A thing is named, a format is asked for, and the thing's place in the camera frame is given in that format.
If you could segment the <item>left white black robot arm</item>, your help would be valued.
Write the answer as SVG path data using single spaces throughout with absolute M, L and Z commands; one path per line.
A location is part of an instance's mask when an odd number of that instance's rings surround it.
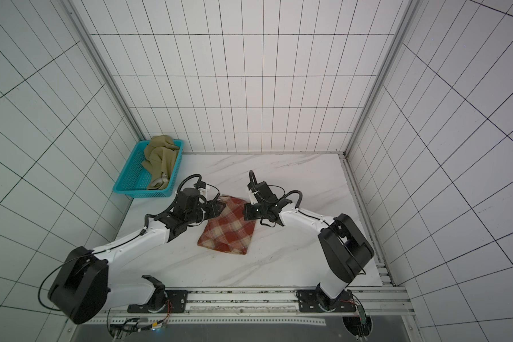
M 165 310 L 167 293 L 160 280 L 145 273 L 123 276 L 121 271 L 146 252 L 171 243 L 187 228 L 219 217 L 226 204 L 219 195 L 207 199 L 206 194 L 206 189 L 183 189 L 166 210 L 145 215 L 138 231 L 94 249 L 72 250 L 53 272 L 56 278 L 48 300 L 75 324 L 121 306 L 140 307 L 151 313 Z

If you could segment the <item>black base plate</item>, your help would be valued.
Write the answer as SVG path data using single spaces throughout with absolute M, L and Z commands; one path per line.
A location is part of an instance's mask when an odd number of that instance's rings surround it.
M 185 312 L 188 291 L 157 289 L 146 304 L 133 304 L 128 313 L 181 314 Z
M 298 290 L 296 298 L 302 313 L 354 313 L 357 310 L 349 290 L 343 290 L 337 297 L 330 298 L 318 286 L 312 290 Z

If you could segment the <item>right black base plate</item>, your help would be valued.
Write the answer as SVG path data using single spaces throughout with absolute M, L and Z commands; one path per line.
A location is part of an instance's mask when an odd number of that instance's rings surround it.
M 349 290 L 343 290 L 337 297 L 330 298 L 318 286 L 312 290 L 298 290 L 296 298 L 302 313 L 354 313 L 357 310 Z

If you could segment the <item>red plaid skirt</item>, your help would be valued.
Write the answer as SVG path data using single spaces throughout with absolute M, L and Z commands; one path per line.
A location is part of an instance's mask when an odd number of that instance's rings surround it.
M 211 219 L 198 239 L 198 246 L 232 255 L 246 255 L 256 222 L 244 217 L 246 201 L 231 196 L 221 196 L 225 203 L 219 217 Z

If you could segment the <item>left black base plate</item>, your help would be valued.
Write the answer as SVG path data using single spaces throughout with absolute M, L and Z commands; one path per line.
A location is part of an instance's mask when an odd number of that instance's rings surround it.
M 185 312 L 188 291 L 157 289 L 146 304 L 133 304 L 128 313 L 181 314 Z

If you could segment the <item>electronics wiring board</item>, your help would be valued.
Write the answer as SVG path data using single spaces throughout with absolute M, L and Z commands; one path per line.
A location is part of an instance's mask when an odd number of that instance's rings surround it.
M 355 316 L 342 318 L 344 327 L 357 341 L 367 341 L 373 329 L 371 317 L 366 314 L 366 310 L 358 299 L 343 300 L 342 302 L 351 304 L 356 309 Z
M 127 336 L 133 333 L 138 333 L 142 331 L 155 331 L 157 329 L 162 329 L 168 325 L 172 314 L 173 305 L 171 300 L 167 300 L 165 302 L 165 308 L 167 309 L 167 314 L 164 319 L 158 320 L 153 323 L 142 323 L 141 317 L 133 317 L 126 319 L 119 326 L 112 325 L 112 319 L 110 317 L 111 311 L 108 311 L 105 323 L 106 330 L 108 334 L 111 336 L 112 341 L 124 341 Z

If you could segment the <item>left electronics wiring board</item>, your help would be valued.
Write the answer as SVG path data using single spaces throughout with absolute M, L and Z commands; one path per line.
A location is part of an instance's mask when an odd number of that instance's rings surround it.
M 171 300 L 167 300 L 165 302 L 165 308 L 167 309 L 167 314 L 164 319 L 158 320 L 153 323 L 142 323 L 141 317 L 133 317 L 126 319 L 119 326 L 112 325 L 112 319 L 110 317 L 111 311 L 108 311 L 105 323 L 106 330 L 108 334 L 111 336 L 112 341 L 124 341 L 127 336 L 133 333 L 138 333 L 142 331 L 155 331 L 157 329 L 162 329 L 168 325 L 172 314 L 173 305 Z

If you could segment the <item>olive green skirt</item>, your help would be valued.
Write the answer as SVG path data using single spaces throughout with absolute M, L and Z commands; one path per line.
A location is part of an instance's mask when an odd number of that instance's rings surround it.
M 143 153 L 143 168 L 150 174 L 147 190 L 164 190 L 172 179 L 180 147 L 169 135 L 153 137 Z

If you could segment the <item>right electronics wiring board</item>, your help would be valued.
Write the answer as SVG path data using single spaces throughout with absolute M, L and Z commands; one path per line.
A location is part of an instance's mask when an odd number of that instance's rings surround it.
M 373 329 L 371 317 L 366 314 L 366 310 L 358 299 L 343 300 L 342 302 L 351 304 L 356 309 L 355 316 L 342 318 L 344 327 L 357 341 L 367 341 Z

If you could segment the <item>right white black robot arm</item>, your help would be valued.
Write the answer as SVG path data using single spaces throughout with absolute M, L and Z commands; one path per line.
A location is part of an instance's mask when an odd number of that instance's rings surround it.
M 250 202 L 243 209 L 246 221 L 303 229 L 317 236 L 329 270 L 315 290 L 297 292 L 306 308 L 334 312 L 345 306 L 354 312 L 357 302 L 345 288 L 358 275 L 366 274 L 365 266 L 375 252 L 352 218 L 346 214 L 324 216 L 302 209 L 303 194 L 298 190 L 278 197 L 265 181 L 257 182 L 254 178 L 250 178 L 247 187 Z

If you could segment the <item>aluminium mounting rail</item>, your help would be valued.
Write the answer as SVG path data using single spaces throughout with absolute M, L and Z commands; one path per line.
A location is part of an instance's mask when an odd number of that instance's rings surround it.
M 197 316 L 355 316 L 356 313 L 302 313 L 295 288 L 191 288 L 166 290 L 188 291 L 184 313 L 172 313 L 174 318 L 195 318 Z M 413 316 L 415 310 L 407 291 L 401 287 L 349 287 L 368 316 Z M 141 317 L 141 322 L 164 319 L 166 313 L 130 314 L 127 305 L 102 309 L 86 320 L 86 323 L 104 323 L 108 311 L 112 322 L 119 324 L 124 319 Z

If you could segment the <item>teal plastic basket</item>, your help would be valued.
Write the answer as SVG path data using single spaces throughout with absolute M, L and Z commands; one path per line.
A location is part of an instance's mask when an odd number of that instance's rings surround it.
M 144 150 L 150 141 L 141 141 L 135 145 L 130 157 L 125 163 L 123 170 L 118 176 L 113 187 L 115 193 L 127 195 L 132 198 L 153 198 L 153 197 L 169 197 L 175 190 L 175 181 L 180 171 L 182 154 L 184 150 L 184 141 L 173 140 L 174 144 L 179 148 L 174 168 L 172 169 L 168 186 L 163 190 L 147 190 L 151 182 L 151 174 L 143 167 L 143 161 L 146 161 Z

